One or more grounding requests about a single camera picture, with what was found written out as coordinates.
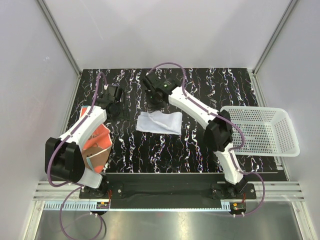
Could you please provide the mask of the white towel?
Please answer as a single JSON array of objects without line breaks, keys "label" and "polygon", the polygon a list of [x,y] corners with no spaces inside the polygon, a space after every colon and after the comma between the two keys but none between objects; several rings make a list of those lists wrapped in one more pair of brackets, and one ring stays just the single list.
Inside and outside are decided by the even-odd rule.
[{"label": "white towel", "polygon": [[141,112],[136,123],[136,130],[144,133],[181,135],[183,114],[170,114],[161,111]]}]

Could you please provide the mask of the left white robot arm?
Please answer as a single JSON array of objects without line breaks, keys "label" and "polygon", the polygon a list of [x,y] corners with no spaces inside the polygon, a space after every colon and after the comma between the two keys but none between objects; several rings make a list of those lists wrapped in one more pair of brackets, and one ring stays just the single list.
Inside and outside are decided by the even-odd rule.
[{"label": "left white robot arm", "polygon": [[45,143],[45,173],[53,187],[68,183],[90,187],[97,198],[108,193],[108,186],[102,182],[102,175],[85,167],[82,151],[94,131],[108,119],[121,120],[124,113],[124,89],[105,85],[100,97],[93,96],[79,120],[59,138],[50,137]]}]

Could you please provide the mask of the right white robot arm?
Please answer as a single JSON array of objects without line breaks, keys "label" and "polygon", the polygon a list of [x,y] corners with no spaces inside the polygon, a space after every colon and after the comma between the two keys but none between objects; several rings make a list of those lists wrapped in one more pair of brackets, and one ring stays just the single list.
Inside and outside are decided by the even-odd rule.
[{"label": "right white robot arm", "polygon": [[232,134],[237,126],[231,122],[230,114],[226,110],[213,109],[196,99],[177,79],[160,79],[152,72],[146,74],[142,83],[146,87],[147,102],[152,107],[159,104],[175,106],[204,129],[204,142],[222,166],[228,195],[235,199],[243,195],[248,181],[236,158]]}]

